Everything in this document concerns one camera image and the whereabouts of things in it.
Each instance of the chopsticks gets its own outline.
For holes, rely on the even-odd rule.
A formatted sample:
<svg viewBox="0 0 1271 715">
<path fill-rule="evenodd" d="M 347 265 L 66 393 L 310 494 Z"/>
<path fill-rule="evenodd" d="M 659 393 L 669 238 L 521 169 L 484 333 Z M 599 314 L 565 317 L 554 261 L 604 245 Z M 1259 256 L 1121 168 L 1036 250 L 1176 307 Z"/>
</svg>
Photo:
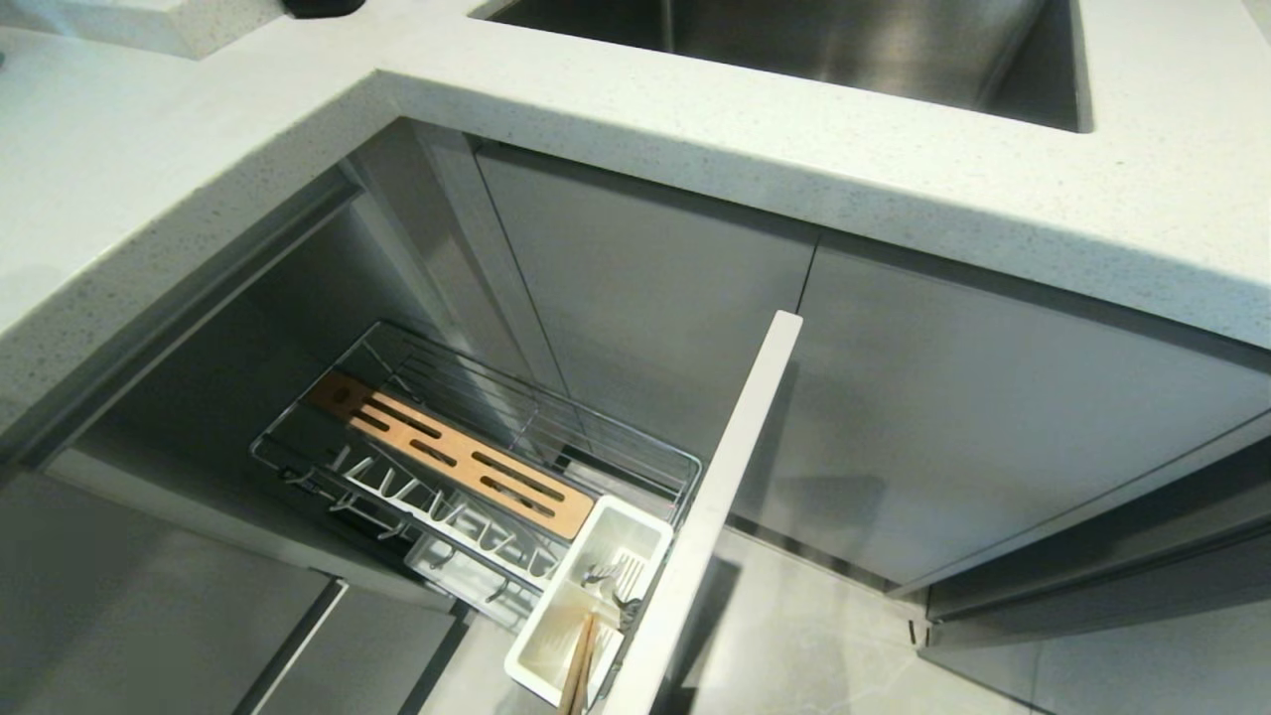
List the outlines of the chopsticks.
<svg viewBox="0 0 1271 715">
<path fill-rule="evenodd" d="M 596 613 L 587 612 L 582 620 L 578 643 L 573 646 L 573 659 L 569 662 L 569 674 L 564 678 L 561 691 L 561 706 L 557 715 L 582 715 L 587 707 L 587 677 L 591 673 L 591 653 L 596 644 Z"/>
</svg>

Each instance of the white quartz countertop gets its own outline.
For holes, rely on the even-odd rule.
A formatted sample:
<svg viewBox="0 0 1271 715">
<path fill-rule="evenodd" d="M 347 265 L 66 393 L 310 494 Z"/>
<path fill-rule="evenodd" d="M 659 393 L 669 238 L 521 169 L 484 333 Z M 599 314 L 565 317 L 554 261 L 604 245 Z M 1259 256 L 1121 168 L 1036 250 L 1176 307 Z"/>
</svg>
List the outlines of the white quartz countertop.
<svg viewBox="0 0 1271 715">
<path fill-rule="evenodd" d="M 0 431 L 400 116 L 1271 348 L 1271 46 L 1240 0 L 1080 0 L 1091 133 L 474 5 L 367 0 L 200 61 L 0 28 Z"/>
</svg>

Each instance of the dish rack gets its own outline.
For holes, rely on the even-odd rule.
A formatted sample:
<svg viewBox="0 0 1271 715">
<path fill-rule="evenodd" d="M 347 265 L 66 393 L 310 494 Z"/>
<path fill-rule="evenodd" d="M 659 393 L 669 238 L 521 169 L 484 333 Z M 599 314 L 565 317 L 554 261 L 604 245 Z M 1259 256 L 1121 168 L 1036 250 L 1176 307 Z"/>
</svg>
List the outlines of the dish rack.
<svg viewBox="0 0 1271 715">
<path fill-rule="evenodd" d="M 702 479 L 686 452 L 381 320 L 252 443 L 283 483 L 407 550 L 414 573 L 519 632 L 571 540 L 459 486 L 315 405 L 351 378 L 435 417 L 592 500 L 613 495 L 677 530 Z"/>
</svg>

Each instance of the sink basin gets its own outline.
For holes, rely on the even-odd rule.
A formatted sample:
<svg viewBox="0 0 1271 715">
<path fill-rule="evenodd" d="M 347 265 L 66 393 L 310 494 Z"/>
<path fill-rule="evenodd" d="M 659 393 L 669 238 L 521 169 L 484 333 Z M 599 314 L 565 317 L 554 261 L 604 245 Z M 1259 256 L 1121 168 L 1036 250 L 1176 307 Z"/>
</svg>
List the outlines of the sink basin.
<svg viewBox="0 0 1271 715">
<path fill-rule="evenodd" d="M 488 19 L 1088 131 L 1073 0 L 516 0 Z"/>
</svg>

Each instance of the cabinet door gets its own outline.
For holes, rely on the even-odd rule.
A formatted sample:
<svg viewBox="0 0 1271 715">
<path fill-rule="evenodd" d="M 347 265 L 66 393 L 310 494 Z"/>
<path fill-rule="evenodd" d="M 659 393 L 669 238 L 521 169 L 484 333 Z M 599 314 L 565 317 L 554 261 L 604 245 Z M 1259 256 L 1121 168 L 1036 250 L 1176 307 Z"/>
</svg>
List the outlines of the cabinet door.
<svg viewBox="0 0 1271 715">
<path fill-rule="evenodd" d="M 906 255 L 822 240 L 741 516 L 915 584 L 1268 409 L 1262 372 Z"/>
<path fill-rule="evenodd" d="M 31 474 L 0 566 L 0 712 L 32 715 L 230 712 L 327 583 Z"/>
<path fill-rule="evenodd" d="M 478 160 L 569 396 L 708 456 L 798 305 L 808 226 L 524 150 Z"/>
</svg>

